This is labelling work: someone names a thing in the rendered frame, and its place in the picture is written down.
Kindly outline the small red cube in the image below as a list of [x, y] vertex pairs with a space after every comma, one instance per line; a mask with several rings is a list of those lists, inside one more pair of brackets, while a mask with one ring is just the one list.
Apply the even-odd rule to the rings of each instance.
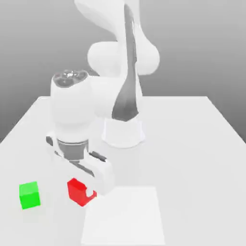
[[87, 187], [75, 178], [67, 182], [67, 187], [69, 198], [81, 207], [84, 207], [97, 196], [96, 191], [93, 191], [90, 196], [87, 196]]

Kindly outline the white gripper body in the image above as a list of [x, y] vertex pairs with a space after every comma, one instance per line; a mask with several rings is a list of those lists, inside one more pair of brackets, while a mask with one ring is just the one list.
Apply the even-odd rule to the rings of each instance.
[[75, 178], [87, 184], [95, 184], [97, 193], [104, 196], [114, 189], [114, 174], [111, 163], [106, 158], [84, 154], [84, 159], [68, 161], [54, 155], [54, 166], [67, 178]]

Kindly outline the small green cube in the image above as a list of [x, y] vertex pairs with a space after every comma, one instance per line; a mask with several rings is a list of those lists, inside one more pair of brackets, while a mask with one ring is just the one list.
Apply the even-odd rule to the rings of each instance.
[[37, 181], [19, 185], [19, 199], [22, 209], [40, 206], [40, 197]]

